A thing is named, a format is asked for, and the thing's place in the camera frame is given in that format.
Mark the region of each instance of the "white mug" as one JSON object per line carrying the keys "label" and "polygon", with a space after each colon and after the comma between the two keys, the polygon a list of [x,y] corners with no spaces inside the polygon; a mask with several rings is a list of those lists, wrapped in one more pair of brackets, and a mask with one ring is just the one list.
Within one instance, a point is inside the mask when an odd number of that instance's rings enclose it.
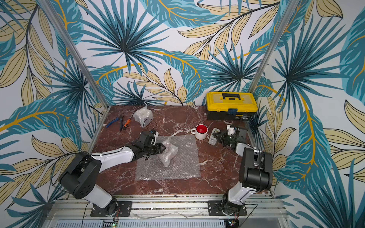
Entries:
{"label": "white mug", "polygon": [[195,135],[198,140],[203,140],[208,134],[208,127],[204,124],[198,124],[195,128],[191,129],[190,132]]}

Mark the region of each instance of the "yellow toolbox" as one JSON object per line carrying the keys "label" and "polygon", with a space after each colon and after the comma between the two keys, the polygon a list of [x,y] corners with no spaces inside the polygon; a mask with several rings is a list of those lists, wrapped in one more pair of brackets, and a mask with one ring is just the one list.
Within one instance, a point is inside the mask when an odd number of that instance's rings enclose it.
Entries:
{"label": "yellow toolbox", "polygon": [[209,92],[207,93],[208,120],[248,120],[257,112],[257,103],[252,93]]}

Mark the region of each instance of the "toolbox handle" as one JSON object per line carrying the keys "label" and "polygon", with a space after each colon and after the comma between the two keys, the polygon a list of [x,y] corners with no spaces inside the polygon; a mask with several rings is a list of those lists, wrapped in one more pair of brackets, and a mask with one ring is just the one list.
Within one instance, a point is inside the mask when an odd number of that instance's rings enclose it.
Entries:
{"label": "toolbox handle", "polygon": [[241,97],[238,93],[222,93],[223,99],[226,99],[226,97],[237,97],[239,100],[241,100]]}

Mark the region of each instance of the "tropical leaf wallpaper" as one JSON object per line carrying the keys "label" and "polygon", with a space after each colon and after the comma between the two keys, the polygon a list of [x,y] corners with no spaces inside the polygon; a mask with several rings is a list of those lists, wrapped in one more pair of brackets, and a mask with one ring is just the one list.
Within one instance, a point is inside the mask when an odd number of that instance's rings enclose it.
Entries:
{"label": "tropical leaf wallpaper", "polygon": [[[290,0],[50,1],[109,105],[204,105],[248,90]],[[254,91],[293,227],[364,227],[364,7],[299,0]],[[0,26],[0,216],[40,227],[105,109],[36,0]]]}

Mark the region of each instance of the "bubble wrap sheet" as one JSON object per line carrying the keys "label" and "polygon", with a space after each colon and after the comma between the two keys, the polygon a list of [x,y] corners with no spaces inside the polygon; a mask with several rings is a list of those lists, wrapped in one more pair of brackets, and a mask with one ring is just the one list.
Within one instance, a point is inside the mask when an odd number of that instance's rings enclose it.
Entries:
{"label": "bubble wrap sheet", "polygon": [[178,147],[177,155],[165,167],[158,155],[152,155],[147,161],[137,160],[136,181],[165,179],[187,179],[200,177],[198,149],[194,135],[159,136],[156,142],[170,138],[170,143]]}

